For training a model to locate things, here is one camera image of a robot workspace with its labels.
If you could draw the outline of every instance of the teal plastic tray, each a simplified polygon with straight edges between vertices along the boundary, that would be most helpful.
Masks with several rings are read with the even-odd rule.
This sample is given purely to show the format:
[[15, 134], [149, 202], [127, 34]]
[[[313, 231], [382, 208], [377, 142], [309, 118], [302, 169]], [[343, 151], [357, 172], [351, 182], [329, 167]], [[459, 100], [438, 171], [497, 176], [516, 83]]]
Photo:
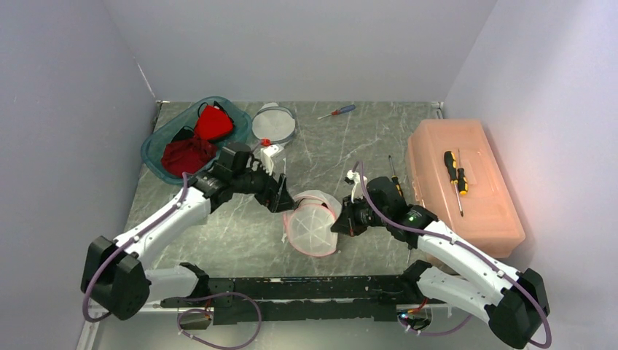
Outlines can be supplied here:
[[226, 98], [218, 96], [204, 98], [159, 128], [159, 130], [150, 135], [141, 145], [141, 159], [144, 161], [144, 164], [146, 164], [148, 169], [150, 169], [150, 171], [152, 171], [152, 173], [159, 179], [162, 179], [168, 184], [182, 185], [181, 178], [168, 173], [161, 165], [163, 151], [165, 151], [165, 146], [171, 142], [172, 138], [179, 132], [180, 129], [184, 126], [189, 126], [191, 128], [195, 127], [195, 123], [197, 122], [197, 109], [203, 102], [206, 102], [212, 106], [215, 101], [219, 102], [230, 118], [234, 120], [234, 131], [225, 140], [215, 143], [215, 145], [219, 148], [216, 152], [216, 157], [208, 162], [203, 169], [210, 168], [212, 166], [215, 159], [219, 157], [221, 148], [227, 143], [232, 141], [245, 143], [247, 141], [247, 138], [251, 132], [251, 117], [249, 117], [249, 114], [241, 111]]

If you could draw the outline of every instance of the orange toolbox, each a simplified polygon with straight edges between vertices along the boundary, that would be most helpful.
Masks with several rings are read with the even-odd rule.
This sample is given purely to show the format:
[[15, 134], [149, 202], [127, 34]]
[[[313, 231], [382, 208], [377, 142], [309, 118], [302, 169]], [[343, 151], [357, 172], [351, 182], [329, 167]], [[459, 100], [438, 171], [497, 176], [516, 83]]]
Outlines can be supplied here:
[[[463, 217], [445, 166], [446, 151], [453, 152], [468, 181], [468, 193], [460, 195]], [[524, 240], [479, 120], [423, 120], [407, 140], [406, 164], [416, 201], [478, 249], [491, 257], [508, 257]], [[433, 257], [429, 261], [437, 262]]]

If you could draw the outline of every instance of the plastic container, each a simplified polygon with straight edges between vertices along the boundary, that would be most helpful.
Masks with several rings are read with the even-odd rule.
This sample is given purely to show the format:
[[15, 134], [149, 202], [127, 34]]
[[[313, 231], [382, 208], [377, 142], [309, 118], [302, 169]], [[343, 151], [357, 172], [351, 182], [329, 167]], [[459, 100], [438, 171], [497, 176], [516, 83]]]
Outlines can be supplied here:
[[300, 201], [291, 214], [283, 215], [290, 244], [311, 257], [325, 257], [337, 250], [337, 234], [330, 227], [341, 214], [341, 203], [322, 191], [311, 190], [294, 196]]
[[[448, 150], [468, 180], [469, 191], [460, 197], [463, 217], [444, 164]], [[406, 163], [416, 201], [486, 254], [508, 257], [525, 239], [480, 121], [423, 120], [408, 139]]]
[[271, 102], [255, 114], [252, 130], [259, 140], [268, 139], [273, 144], [285, 145], [296, 132], [296, 117], [290, 109]]
[[227, 112], [227, 114], [234, 120], [234, 131], [223, 141], [215, 143], [215, 145], [219, 148], [216, 153], [216, 157], [208, 162], [204, 166], [204, 168], [209, 168], [212, 166], [212, 163], [219, 157], [219, 153], [221, 152], [221, 148], [228, 144], [229, 142], [236, 141], [244, 143], [247, 141], [247, 137], [251, 132], [251, 117], [248, 114], [241, 111], [237, 106], [235, 106], [232, 102], [227, 100], [226, 98], [212, 96], [204, 98], [191, 105], [188, 109], [186, 109], [181, 114], [178, 114], [177, 117], [170, 120], [167, 124], [159, 128], [159, 130], [155, 131], [152, 135], [144, 141], [141, 145], [141, 159], [146, 164], [146, 166], [152, 171], [154, 175], [156, 175], [159, 179], [162, 179], [164, 182], [168, 184], [176, 184], [181, 185], [182, 179], [168, 173], [163, 166], [161, 165], [161, 158], [163, 157], [163, 151], [165, 151], [165, 146], [170, 143], [172, 138], [178, 133], [180, 129], [184, 126], [189, 126], [191, 128], [195, 127], [195, 123], [197, 122], [198, 115], [197, 109], [204, 102], [210, 104], [212, 106], [213, 102], [219, 102], [221, 107]]

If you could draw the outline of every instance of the wire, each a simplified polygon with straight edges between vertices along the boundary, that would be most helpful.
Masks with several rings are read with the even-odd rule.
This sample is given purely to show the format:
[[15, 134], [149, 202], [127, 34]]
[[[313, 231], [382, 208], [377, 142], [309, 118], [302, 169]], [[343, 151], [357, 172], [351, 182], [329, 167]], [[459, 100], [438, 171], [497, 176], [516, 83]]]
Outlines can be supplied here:
[[[380, 212], [378, 210], [377, 206], [373, 203], [373, 201], [371, 200], [371, 197], [369, 196], [369, 193], [367, 192], [367, 186], [366, 186], [365, 181], [364, 181], [364, 164], [363, 164], [363, 162], [359, 161], [359, 165], [361, 166], [360, 180], [361, 180], [361, 190], [363, 191], [363, 195], [367, 199], [367, 203], [369, 204], [371, 209], [373, 209], [373, 211], [385, 223], [387, 223], [390, 226], [393, 226], [395, 228], [399, 228], [400, 230], [405, 230], [405, 231], [408, 231], [408, 232], [416, 233], [416, 234], [421, 235], [421, 236], [428, 235], [428, 236], [432, 236], [432, 237], [443, 239], [445, 241], [450, 241], [450, 237], [448, 237], [446, 235], [442, 235], [441, 233], [435, 233], [435, 232], [431, 232], [431, 231], [419, 230], [417, 228], [411, 228], [411, 227], [408, 227], [408, 226], [400, 225], [400, 224], [396, 223], [395, 221], [393, 221], [393, 220], [389, 219], [388, 217], [386, 217], [386, 215], [382, 214], [382, 212]], [[477, 252], [477, 250], [472, 248], [470, 245], [465, 244], [462, 241], [455, 241], [455, 244], [457, 244], [458, 246], [461, 246], [462, 248], [464, 248], [468, 252], [472, 253], [475, 257], [478, 257], [479, 259], [481, 259], [481, 261], [483, 261], [487, 266], [489, 266], [489, 268], [491, 268], [492, 271], [494, 271], [494, 272], [499, 272], [500, 271], [500, 268], [498, 268], [498, 266], [496, 266], [488, 258], [483, 256], [483, 254]], [[524, 287], [522, 287], [519, 283], [517, 283], [517, 281], [515, 281], [511, 276], [509, 276], [508, 274], [505, 273], [502, 276], [502, 278], [506, 279], [510, 284], [515, 286], [515, 288], [517, 288], [526, 297], [526, 299], [528, 299], [530, 301], [532, 306], [535, 308], [536, 312], [539, 314], [539, 317], [541, 318], [541, 321], [543, 322], [543, 328], [545, 329], [545, 343], [541, 344], [541, 343], [538, 343], [538, 342], [533, 341], [532, 339], [530, 339], [530, 344], [532, 344], [534, 346], [537, 346], [537, 347], [539, 347], [541, 349], [549, 348], [552, 345], [552, 330], [549, 328], [549, 321], [547, 321], [547, 315], [545, 315], [545, 312], [543, 311], [543, 309], [541, 308], [539, 303], [534, 299], [534, 297], [527, 290], [524, 289]], [[464, 326], [464, 322], [462, 322], [459, 326], [453, 328], [452, 332], [447, 331], [446, 334], [451, 334], [451, 333], [455, 332], [456, 330], [461, 329], [461, 327]], [[424, 332], [421, 335], [436, 336], [438, 334], [440, 334], [440, 333], [427, 333], [427, 332]]]
[[[177, 203], [184, 202], [184, 199], [187, 197], [188, 190], [189, 190], [189, 174], [182, 173], [182, 191], [181, 191], [180, 198], [178, 199]], [[146, 227], [141, 229], [139, 232], [137, 232], [135, 236], [137, 236], [138, 238], [141, 238], [144, 234], [148, 233], [150, 230], [157, 227], [161, 222], [165, 221], [170, 215], [172, 215], [172, 213], [178, 210], [179, 207], [180, 206], [178, 205], [170, 207], [169, 210], [163, 213], [160, 217], [158, 217], [153, 222], [151, 222], [149, 225], [147, 225]], [[86, 287], [86, 291], [84, 292], [84, 300], [82, 302], [82, 314], [84, 315], [84, 319], [86, 321], [91, 322], [91, 323], [99, 322], [99, 321], [106, 319], [107, 317], [109, 317], [109, 315], [112, 314], [111, 312], [107, 312], [103, 316], [100, 316], [97, 318], [91, 317], [90, 313], [88, 312], [88, 309], [90, 308], [90, 296], [93, 293], [93, 289], [95, 288], [96, 282], [101, 277], [101, 274], [103, 273], [103, 271], [105, 271], [107, 266], [109, 266], [112, 260], [114, 260], [120, 254], [120, 252], [124, 252], [128, 247], [133, 245], [135, 242], [136, 241], [134, 241], [133, 239], [129, 239], [122, 246], [118, 247], [118, 249], [114, 250], [114, 252], [111, 255], [109, 255], [109, 257], [105, 259], [105, 261], [103, 261], [101, 266], [99, 266], [99, 268], [93, 275], [92, 279], [88, 283], [88, 287]]]
[[180, 321], [182, 317], [184, 317], [185, 315], [188, 315], [188, 314], [205, 314], [209, 316], [212, 315], [210, 311], [207, 311], [201, 308], [192, 308], [178, 315], [178, 319], [176, 320], [176, 326], [178, 327], [179, 335], [182, 334], [191, 340], [197, 341], [198, 343], [202, 343], [204, 345], [210, 346], [211, 348], [215, 348], [219, 350], [238, 350], [238, 349], [242, 349], [245, 346], [249, 345], [257, 337], [257, 334], [259, 333], [259, 329], [262, 328], [262, 312], [260, 311], [259, 306], [257, 305], [255, 300], [251, 299], [247, 295], [244, 295], [238, 292], [225, 292], [225, 293], [209, 295], [207, 297], [183, 297], [182, 300], [184, 301], [204, 301], [204, 300], [211, 300], [214, 298], [227, 297], [230, 295], [235, 295], [237, 297], [241, 297], [245, 300], [248, 300], [253, 305], [253, 307], [255, 307], [255, 310], [257, 311], [257, 327], [253, 335], [246, 342], [242, 343], [241, 345], [237, 345], [237, 346], [220, 346], [220, 345], [216, 345], [208, 341], [205, 341], [202, 338], [196, 337], [193, 334], [187, 332], [186, 330], [183, 330], [180, 324]]

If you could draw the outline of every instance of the red screwdriver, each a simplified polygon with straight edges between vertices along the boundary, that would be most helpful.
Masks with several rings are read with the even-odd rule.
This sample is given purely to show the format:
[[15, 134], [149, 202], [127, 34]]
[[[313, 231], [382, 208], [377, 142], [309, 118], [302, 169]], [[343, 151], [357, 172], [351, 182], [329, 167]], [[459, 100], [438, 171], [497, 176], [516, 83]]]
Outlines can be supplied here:
[[343, 114], [343, 113], [352, 112], [354, 109], [356, 109], [356, 106], [354, 106], [353, 104], [351, 104], [350, 106], [341, 107], [341, 108], [335, 110], [332, 113], [329, 113], [327, 115], [319, 117], [318, 120], [326, 118], [326, 117], [330, 117], [331, 115], [337, 115], [337, 114]]

